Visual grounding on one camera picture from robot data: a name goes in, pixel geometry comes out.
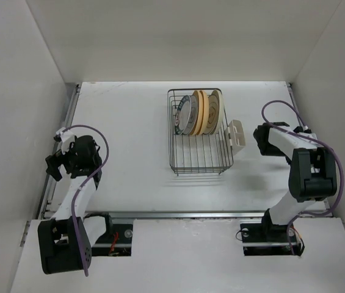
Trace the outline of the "cream plate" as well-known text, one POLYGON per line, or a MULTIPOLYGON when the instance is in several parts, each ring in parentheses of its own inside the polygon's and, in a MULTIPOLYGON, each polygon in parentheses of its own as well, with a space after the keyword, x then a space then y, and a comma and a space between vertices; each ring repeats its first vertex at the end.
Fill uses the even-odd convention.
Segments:
POLYGON ((209 113, 204 134, 215 134, 219 131, 224 117, 224 100, 222 92, 218 89, 208 96, 209 113))

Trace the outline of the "orange plate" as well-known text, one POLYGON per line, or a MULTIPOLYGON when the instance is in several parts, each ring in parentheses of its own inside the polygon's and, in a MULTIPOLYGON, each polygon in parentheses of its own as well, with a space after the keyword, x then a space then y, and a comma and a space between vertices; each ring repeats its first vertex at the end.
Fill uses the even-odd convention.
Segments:
POLYGON ((202 135, 208 123, 209 98, 204 90, 195 90, 194 95, 198 100, 198 115, 193 134, 202 135))
POLYGON ((194 96, 197 99, 197 118, 195 121, 195 124, 190 132, 191 136, 199 134, 201 127, 202 127, 202 121, 203 121, 203 109, 204 109, 204 100, 203 100, 203 94, 201 90, 195 90, 194 96))

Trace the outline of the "white plate green lettered rim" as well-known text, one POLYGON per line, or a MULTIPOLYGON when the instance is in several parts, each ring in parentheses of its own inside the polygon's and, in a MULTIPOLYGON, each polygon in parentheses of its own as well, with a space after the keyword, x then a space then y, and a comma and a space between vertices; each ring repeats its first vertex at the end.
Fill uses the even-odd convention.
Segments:
POLYGON ((189 135, 197 118, 197 99, 194 95, 182 97, 175 114, 176 135, 189 135))

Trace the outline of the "white plate dark rim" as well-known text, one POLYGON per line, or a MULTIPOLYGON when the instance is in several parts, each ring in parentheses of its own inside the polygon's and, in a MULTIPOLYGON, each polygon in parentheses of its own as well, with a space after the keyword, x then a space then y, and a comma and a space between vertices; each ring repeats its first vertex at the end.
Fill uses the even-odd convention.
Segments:
POLYGON ((208 96, 209 107, 208 117, 206 121, 206 128, 203 131, 204 134, 210 134, 216 127, 219 114, 219 101, 215 95, 208 96))

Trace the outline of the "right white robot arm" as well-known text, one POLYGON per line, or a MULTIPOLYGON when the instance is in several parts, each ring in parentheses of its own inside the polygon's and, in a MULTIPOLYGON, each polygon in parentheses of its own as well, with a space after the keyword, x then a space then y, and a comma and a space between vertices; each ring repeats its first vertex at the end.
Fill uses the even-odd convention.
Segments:
POLYGON ((269 241, 288 232, 290 221, 316 201, 336 194, 334 155, 320 146, 306 126, 291 129, 285 122, 263 123, 253 132, 261 155, 284 157, 290 166, 288 191, 264 213, 261 236, 269 241))

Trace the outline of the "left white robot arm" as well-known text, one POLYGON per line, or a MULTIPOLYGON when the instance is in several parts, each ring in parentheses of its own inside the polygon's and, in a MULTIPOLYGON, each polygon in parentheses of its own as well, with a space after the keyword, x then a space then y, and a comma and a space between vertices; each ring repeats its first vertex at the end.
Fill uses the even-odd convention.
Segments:
POLYGON ((47 275, 78 270, 88 275, 93 245, 97 240, 109 241, 114 233, 105 216, 85 215, 107 159, 101 158, 100 146, 92 136, 77 136, 72 129, 69 126, 56 132, 54 139, 60 149, 45 159, 46 172, 55 181, 62 179, 61 168, 70 177, 60 207, 37 229, 42 270, 47 275))

